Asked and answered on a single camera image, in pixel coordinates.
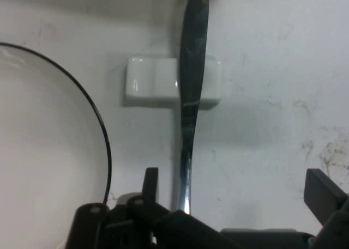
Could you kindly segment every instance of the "plate rim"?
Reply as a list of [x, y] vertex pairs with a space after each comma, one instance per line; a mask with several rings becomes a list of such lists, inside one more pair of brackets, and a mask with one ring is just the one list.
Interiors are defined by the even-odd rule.
[[58, 70], [60, 70], [63, 74], [65, 74], [71, 81], [73, 81], [73, 83], [77, 86], [77, 88], [82, 92], [82, 94], [85, 96], [85, 98], [87, 99], [87, 101], [89, 102], [89, 104], [91, 105], [95, 115], [97, 116], [97, 120], [100, 124], [100, 127], [102, 129], [103, 132], [103, 136], [104, 136], [104, 141], [105, 141], [105, 145], [106, 145], [106, 151], [107, 151], [107, 163], [108, 163], [108, 176], [107, 176], [107, 186], [105, 189], [105, 194], [104, 194], [104, 198], [103, 198], [103, 203], [106, 204], [107, 200], [108, 200], [108, 196], [109, 196], [109, 191], [110, 191], [110, 185], [111, 185], [111, 174], [112, 174], [112, 157], [111, 157], [111, 148], [110, 148], [110, 142], [109, 142], [109, 137], [108, 137], [108, 133], [105, 127], [105, 124], [103, 122], [102, 116], [100, 115], [95, 103], [93, 102], [92, 98], [89, 96], [89, 94], [86, 92], [86, 90], [84, 89], [84, 87], [77, 81], [77, 79], [68, 71], [66, 71], [63, 67], [61, 67], [59, 64], [57, 64], [55, 61], [53, 61], [52, 59], [44, 56], [43, 54], [29, 49], [27, 47], [24, 46], [19, 46], [19, 45], [15, 45], [15, 44], [11, 44], [11, 43], [7, 43], [7, 42], [1, 42], [0, 41], [0, 46], [7, 46], [7, 47], [12, 47], [12, 48], [16, 48], [19, 50], [23, 50], [26, 51], [28, 53], [31, 53], [47, 62], [49, 62], [50, 64], [52, 64], [55, 68], [57, 68]]

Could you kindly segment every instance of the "black plastic part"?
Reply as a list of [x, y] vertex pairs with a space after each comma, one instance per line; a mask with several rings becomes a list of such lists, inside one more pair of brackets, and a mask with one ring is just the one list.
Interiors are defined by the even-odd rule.
[[307, 170], [304, 201], [322, 225], [347, 199], [348, 195], [320, 169]]
[[312, 243], [311, 249], [348, 249], [349, 213], [336, 211]]
[[158, 177], [158, 168], [147, 168], [143, 182], [142, 195], [153, 202], [157, 199]]
[[161, 248], [242, 249], [183, 211], [170, 213], [146, 197], [131, 198], [128, 208], [136, 223], [139, 222], [154, 232]]
[[96, 249], [101, 223], [108, 213], [105, 204], [86, 204], [78, 208], [69, 233], [66, 249]]
[[313, 235], [291, 231], [223, 230], [222, 234], [245, 249], [308, 249]]

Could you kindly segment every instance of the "metal knife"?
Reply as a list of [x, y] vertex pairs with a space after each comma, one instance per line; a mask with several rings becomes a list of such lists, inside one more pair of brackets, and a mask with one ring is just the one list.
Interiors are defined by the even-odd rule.
[[189, 0], [184, 15], [180, 46], [182, 153], [177, 208], [187, 214], [190, 214], [191, 159], [204, 74], [208, 13], [209, 0]]

